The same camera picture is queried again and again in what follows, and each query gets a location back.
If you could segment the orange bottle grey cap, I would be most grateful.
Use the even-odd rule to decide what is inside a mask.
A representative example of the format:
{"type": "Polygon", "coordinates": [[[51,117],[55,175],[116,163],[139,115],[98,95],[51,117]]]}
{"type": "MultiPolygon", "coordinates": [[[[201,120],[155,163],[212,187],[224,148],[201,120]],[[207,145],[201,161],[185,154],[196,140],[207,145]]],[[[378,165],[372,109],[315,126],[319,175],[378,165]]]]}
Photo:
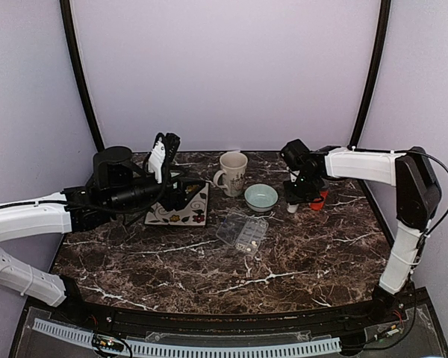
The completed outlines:
{"type": "Polygon", "coordinates": [[[327,189],[319,191],[318,197],[309,204],[310,209],[314,211],[323,209],[328,193],[329,191],[327,189]]]}

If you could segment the small white pill bottle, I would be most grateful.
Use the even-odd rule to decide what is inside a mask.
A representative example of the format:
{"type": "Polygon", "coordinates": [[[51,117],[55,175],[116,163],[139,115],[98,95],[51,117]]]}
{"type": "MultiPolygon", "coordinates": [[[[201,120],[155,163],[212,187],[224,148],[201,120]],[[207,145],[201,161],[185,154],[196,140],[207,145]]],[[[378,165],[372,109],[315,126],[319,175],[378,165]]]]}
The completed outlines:
{"type": "Polygon", "coordinates": [[[295,213],[298,210],[298,204],[287,204],[287,211],[289,213],[295,213]]]}

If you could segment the clear plastic pill organizer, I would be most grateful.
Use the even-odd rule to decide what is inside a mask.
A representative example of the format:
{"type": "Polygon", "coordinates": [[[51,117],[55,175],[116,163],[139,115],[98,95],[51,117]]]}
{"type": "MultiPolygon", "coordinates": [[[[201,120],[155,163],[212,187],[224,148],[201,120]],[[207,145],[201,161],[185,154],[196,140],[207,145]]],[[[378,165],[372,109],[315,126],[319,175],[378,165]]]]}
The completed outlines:
{"type": "Polygon", "coordinates": [[[265,239],[267,228],[268,222],[260,217],[256,218],[239,211],[231,211],[217,229],[216,237],[234,249],[254,256],[265,239]],[[252,241],[257,243],[257,247],[251,245],[252,241]],[[237,248],[238,243],[245,245],[245,248],[237,248]]]}

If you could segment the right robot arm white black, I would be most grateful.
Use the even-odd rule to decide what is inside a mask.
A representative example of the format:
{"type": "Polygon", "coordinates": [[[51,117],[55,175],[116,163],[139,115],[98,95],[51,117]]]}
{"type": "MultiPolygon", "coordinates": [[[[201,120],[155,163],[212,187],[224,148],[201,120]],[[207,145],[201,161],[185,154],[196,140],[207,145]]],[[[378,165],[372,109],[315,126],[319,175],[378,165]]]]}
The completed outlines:
{"type": "Polygon", "coordinates": [[[328,180],[351,178],[395,188],[397,232],[379,287],[390,295],[398,293],[416,265],[441,200],[441,188],[426,152],[420,147],[377,151],[333,145],[312,151],[295,139],[279,154],[290,172],[290,179],[283,183],[290,213],[300,204],[323,202],[328,180]]]}

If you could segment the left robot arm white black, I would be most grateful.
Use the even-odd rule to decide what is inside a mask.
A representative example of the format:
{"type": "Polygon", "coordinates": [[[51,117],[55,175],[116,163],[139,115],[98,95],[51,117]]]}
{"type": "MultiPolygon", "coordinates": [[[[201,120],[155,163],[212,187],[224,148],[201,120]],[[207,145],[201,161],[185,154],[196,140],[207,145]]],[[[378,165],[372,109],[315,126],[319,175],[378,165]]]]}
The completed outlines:
{"type": "MultiPolygon", "coordinates": [[[[0,243],[40,234],[90,231],[118,215],[144,216],[156,204],[167,212],[188,208],[206,183],[173,169],[175,153],[174,145],[157,141],[139,166],[129,148],[114,146],[100,151],[93,157],[93,174],[85,185],[0,204],[0,243]]],[[[50,307],[61,305],[60,311],[74,325],[90,320],[90,308],[79,300],[73,279],[41,271],[1,247],[0,285],[50,307]]]]}

